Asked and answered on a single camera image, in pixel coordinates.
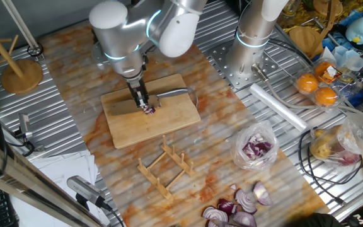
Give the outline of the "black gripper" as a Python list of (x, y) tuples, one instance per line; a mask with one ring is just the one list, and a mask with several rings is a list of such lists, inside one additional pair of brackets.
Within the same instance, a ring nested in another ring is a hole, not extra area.
[(149, 108), (149, 95), (146, 92), (142, 76), (139, 75), (134, 76), (133, 78), (126, 78), (125, 81), (129, 87), (135, 104), (143, 110), (147, 110)]

